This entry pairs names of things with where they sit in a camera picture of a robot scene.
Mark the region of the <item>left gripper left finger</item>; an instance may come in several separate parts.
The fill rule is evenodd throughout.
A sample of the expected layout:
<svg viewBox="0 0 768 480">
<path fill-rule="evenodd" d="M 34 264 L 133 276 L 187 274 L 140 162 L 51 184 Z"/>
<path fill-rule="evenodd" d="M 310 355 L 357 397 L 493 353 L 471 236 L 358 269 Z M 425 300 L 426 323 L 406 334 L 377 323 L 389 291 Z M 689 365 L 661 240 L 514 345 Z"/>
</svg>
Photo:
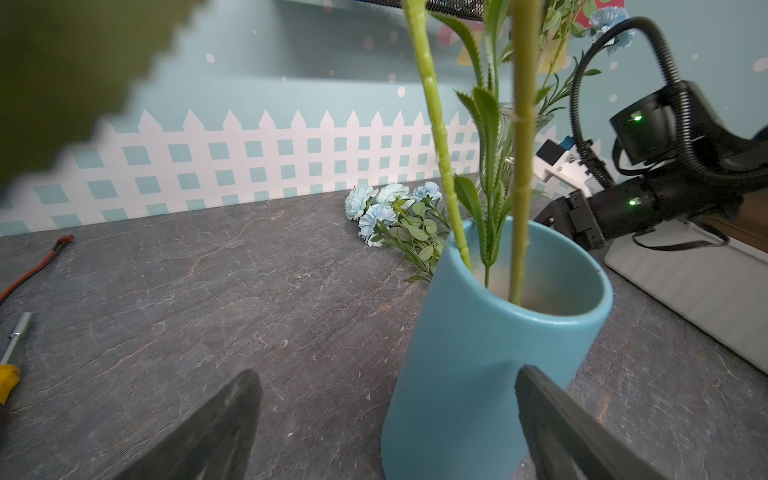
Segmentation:
<svg viewBox="0 0 768 480">
<path fill-rule="evenodd" d="M 257 431 L 263 390 L 246 369 L 119 479 L 243 479 Z"/>
</svg>

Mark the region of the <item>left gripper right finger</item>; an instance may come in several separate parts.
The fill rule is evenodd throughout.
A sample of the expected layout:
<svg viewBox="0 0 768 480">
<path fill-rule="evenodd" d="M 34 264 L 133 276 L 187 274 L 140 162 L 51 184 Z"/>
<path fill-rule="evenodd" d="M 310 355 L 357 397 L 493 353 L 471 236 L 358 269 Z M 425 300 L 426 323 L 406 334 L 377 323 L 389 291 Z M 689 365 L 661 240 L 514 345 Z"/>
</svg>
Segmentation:
<svg viewBox="0 0 768 480">
<path fill-rule="evenodd" d="M 538 479 L 661 479 L 539 368 L 515 382 L 519 418 Z"/>
</svg>

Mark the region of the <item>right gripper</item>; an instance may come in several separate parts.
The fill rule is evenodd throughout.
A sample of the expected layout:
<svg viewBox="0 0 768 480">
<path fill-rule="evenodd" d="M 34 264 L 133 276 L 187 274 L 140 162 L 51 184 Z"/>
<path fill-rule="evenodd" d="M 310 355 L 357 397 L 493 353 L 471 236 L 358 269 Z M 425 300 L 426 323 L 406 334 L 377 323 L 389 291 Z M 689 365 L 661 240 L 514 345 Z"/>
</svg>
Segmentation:
<svg viewBox="0 0 768 480">
<path fill-rule="evenodd" d="M 583 249 L 597 250 L 609 240 L 645 232 L 664 221 L 657 198 L 641 178 L 597 193 L 586 187 L 589 174 L 575 152 L 547 140 L 534 157 L 534 176 L 560 180 L 575 188 L 550 201 L 534 221 L 570 238 Z"/>
</svg>

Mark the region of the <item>teal ceramic vase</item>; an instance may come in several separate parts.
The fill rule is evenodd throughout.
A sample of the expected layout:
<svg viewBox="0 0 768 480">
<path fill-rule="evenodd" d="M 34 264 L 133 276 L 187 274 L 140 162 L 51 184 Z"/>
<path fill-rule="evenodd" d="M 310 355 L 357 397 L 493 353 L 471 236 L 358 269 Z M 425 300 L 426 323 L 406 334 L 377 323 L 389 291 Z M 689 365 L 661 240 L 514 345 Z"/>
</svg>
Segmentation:
<svg viewBox="0 0 768 480">
<path fill-rule="evenodd" d="M 381 436 L 389 479 L 507 479 L 527 452 L 515 394 L 533 365 L 566 387 L 613 305 L 580 246 L 529 226 L 521 304 L 507 300 L 511 249 L 485 270 L 448 240 L 428 287 Z"/>
</svg>

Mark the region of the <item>light blue rose stem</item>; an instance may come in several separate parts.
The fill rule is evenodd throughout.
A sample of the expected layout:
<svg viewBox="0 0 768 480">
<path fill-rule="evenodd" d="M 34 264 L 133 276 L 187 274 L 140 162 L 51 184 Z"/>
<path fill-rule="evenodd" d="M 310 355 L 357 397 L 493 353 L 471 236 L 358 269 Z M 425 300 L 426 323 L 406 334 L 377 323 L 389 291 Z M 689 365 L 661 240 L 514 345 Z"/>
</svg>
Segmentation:
<svg viewBox="0 0 768 480">
<path fill-rule="evenodd" d="M 432 181 L 415 188 L 401 183 L 356 186 L 344 200 L 344 212 L 367 246 L 393 248 L 403 255 L 415 269 L 410 282 L 429 282 L 451 231 L 442 199 Z"/>
</svg>

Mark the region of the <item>white blue rose stem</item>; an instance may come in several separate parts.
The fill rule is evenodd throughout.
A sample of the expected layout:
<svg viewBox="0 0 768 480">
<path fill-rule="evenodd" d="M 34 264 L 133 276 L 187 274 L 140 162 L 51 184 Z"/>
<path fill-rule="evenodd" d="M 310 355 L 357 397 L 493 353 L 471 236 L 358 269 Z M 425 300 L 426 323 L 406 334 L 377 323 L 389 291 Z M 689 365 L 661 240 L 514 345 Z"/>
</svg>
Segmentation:
<svg viewBox="0 0 768 480">
<path fill-rule="evenodd" d="M 402 1 L 402 9 L 408 25 L 414 56 L 419 70 L 425 95 L 427 111 L 431 122 L 438 167 L 443 183 L 449 223 L 454 234 L 460 257 L 469 272 L 472 272 L 470 251 L 468 248 L 463 220 L 461 218 L 459 200 L 454 183 L 454 173 L 451 167 L 448 150 L 448 136 L 443 121 L 442 104 L 438 90 L 437 75 L 427 34 L 426 1 Z"/>
</svg>

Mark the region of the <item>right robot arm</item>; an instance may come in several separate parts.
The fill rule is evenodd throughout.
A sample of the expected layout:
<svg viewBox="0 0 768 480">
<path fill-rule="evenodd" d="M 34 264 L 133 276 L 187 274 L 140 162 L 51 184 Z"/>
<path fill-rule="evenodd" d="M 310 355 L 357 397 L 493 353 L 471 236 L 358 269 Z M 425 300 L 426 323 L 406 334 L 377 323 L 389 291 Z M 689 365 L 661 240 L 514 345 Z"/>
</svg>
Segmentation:
<svg viewBox="0 0 768 480">
<path fill-rule="evenodd" d="M 728 131 L 698 85 L 680 77 L 651 19 L 610 7 L 596 11 L 590 23 L 594 40 L 574 69 L 569 114 L 579 163 L 603 189 L 592 196 L 575 190 L 553 200 L 536 222 L 587 251 L 623 236 L 637 242 L 657 225 L 682 217 L 714 235 L 716 246 L 728 245 L 726 234 L 700 218 L 712 212 L 735 215 L 745 195 L 766 188 L 767 132 L 746 139 Z M 647 38 L 665 84 L 610 120 L 616 133 L 613 162 L 626 157 L 634 166 L 622 172 L 628 179 L 618 184 L 583 134 L 580 94 L 591 60 L 630 42 L 637 32 Z"/>
</svg>

